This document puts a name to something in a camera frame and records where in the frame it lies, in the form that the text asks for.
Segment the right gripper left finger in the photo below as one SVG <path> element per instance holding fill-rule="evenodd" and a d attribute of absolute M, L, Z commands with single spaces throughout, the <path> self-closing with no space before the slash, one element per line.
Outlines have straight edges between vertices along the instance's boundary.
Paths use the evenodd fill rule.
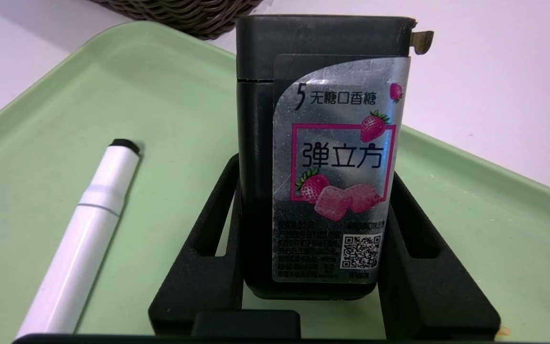
<path fill-rule="evenodd" d="M 239 176 L 234 155 L 148 308 L 156 335 L 188 335 L 199 314 L 242 307 Z"/>

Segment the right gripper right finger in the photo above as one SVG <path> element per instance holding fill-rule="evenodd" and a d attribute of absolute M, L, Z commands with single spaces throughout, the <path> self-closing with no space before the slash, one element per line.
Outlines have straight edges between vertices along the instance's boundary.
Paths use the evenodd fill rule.
<path fill-rule="evenodd" d="M 501 326 L 495 307 L 397 175 L 378 289 L 388 340 L 493 341 Z"/>

